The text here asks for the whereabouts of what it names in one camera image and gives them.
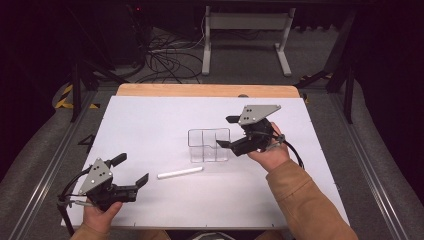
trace white cylindrical stick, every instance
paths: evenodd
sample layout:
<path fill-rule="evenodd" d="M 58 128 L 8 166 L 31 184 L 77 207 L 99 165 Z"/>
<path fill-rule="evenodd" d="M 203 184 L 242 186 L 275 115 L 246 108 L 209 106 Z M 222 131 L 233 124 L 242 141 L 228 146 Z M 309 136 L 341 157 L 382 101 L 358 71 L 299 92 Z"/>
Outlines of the white cylindrical stick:
<path fill-rule="evenodd" d="M 161 173 L 161 174 L 158 174 L 158 179 L 177 177 L 177 176 L 201 172 L 201 171 L 203 171 L 203 167 L 184 169 L 184 170 L 169 172 L 169 173 Z"/>

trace clear plastic container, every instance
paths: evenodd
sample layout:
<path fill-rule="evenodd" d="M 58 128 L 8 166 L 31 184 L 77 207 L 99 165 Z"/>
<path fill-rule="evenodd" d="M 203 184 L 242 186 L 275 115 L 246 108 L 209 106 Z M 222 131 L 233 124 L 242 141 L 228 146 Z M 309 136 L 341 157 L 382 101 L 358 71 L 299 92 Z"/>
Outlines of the clear plastic container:
<path fill-rule="evenodd" d="M 221 148 L 216 140 L 230 141 L 230 129 L 191 129 L 188 146 L 191 162 L 222 162 L 228 160 L 229 149 Z"/>

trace person's arm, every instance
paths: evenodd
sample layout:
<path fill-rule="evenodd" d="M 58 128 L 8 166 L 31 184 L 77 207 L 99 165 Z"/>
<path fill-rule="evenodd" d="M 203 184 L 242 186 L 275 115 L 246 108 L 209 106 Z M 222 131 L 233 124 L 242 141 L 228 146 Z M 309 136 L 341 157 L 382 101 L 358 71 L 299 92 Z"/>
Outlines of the person's arm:
<path fill-rule="evenodd" d="M 103 212 L 97 207 L 84 207 L 84 217 L 80 228 L 74 233 L 71 240 L 106 240 L 109 237 L 112 219 L 122 207 L 116 202 Z"/>
<path fill-rule="evenodd" d="M 290 159 L 285 144 L 248 155 L 269 172 L 268 184 L 296 239 L 358 239 L 309 174 Z"/>

